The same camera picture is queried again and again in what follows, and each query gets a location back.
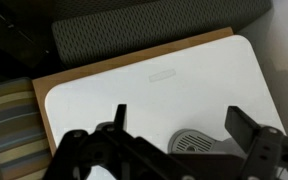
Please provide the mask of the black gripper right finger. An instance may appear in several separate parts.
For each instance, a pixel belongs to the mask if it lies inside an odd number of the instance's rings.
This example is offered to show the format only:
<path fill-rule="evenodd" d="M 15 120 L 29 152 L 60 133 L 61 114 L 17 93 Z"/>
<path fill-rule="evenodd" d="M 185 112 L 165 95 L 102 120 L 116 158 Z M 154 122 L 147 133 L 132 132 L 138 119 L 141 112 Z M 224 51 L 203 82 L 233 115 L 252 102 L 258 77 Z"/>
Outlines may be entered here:
<path fill-rule="evenodd" d="M 229 106 L 225 118 L 225 129 L 239 147 L 247 153 L 261 127 L 239 107 Z"/>

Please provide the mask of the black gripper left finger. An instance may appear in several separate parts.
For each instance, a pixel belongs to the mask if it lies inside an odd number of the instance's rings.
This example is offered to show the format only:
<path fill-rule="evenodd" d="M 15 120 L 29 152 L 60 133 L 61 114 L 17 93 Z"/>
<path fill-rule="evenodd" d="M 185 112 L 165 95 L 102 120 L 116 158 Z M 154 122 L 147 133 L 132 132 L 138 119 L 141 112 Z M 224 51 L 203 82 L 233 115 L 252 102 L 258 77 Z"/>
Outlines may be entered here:
<path fill-rule="evenodd" d="M 119 104 L 117 106 L 116 114 L 114 117 L 114 127 L 116 129 L 125 130 L 126 129 L 126 119 L 127 119 L 127 105 Z"/>

